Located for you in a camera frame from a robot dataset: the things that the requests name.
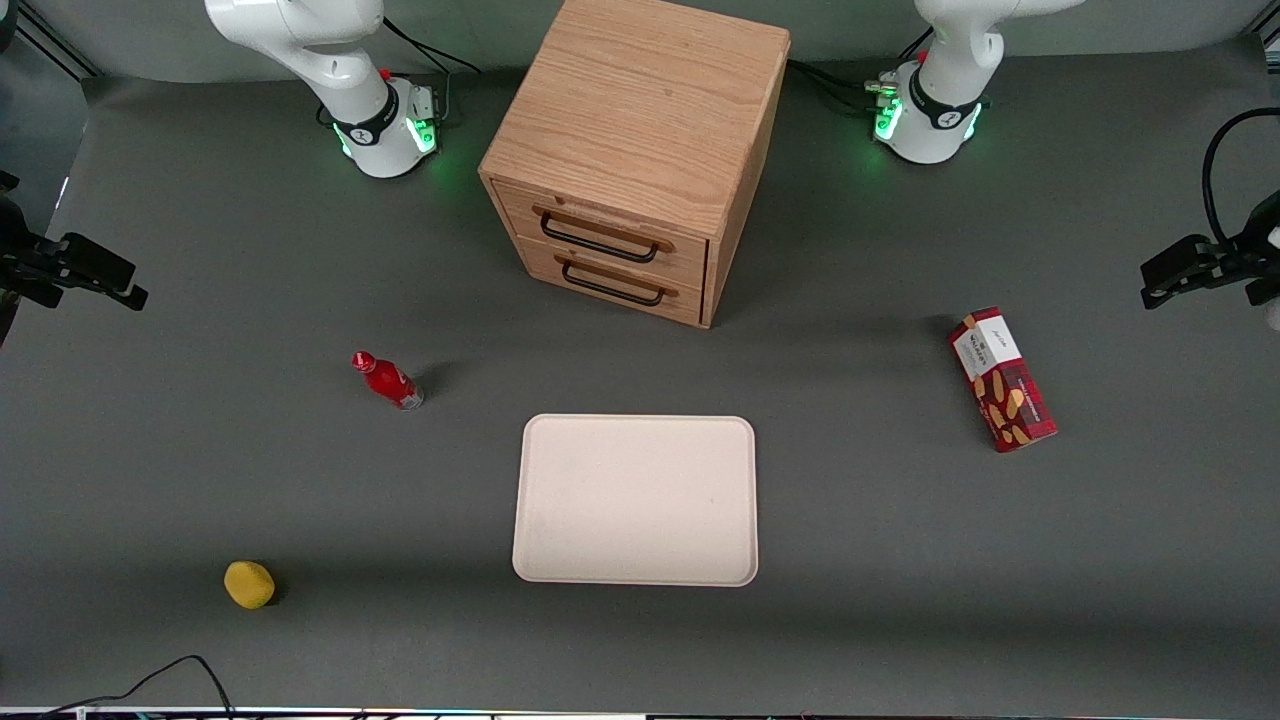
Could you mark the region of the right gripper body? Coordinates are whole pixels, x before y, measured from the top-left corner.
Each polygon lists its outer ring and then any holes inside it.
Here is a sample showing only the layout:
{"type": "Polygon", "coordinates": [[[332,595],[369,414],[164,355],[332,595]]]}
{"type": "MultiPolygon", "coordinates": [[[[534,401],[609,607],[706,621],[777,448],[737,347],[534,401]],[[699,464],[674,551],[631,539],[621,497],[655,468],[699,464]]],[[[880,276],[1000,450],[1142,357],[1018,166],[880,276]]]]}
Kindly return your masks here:
{"type": "Polygon", "coordinates": [[[17,318],[20,301],[56,307],[64,290],[27,268],[29,255],[44,242],[27,225],[20,208],[6,197],[20,181],[1,170],[1,346],[17,318]]]}

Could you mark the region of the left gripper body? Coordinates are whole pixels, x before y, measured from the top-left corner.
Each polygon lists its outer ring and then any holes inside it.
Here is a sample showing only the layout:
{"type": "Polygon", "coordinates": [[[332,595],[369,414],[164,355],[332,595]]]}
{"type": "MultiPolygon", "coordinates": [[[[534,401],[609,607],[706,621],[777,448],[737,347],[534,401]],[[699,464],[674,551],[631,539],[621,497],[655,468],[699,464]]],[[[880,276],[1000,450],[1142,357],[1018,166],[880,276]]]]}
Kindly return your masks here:
{"type": "Polygon", "coordinates": [[[1219,270],[1213,287],[1245,282],[1252,306],[1263,306],[1279,297],[1279,191],[1261,201],[1239,233],[1226,237],[1216,210],[1212,232],[1219,243],[1219,270]]]}

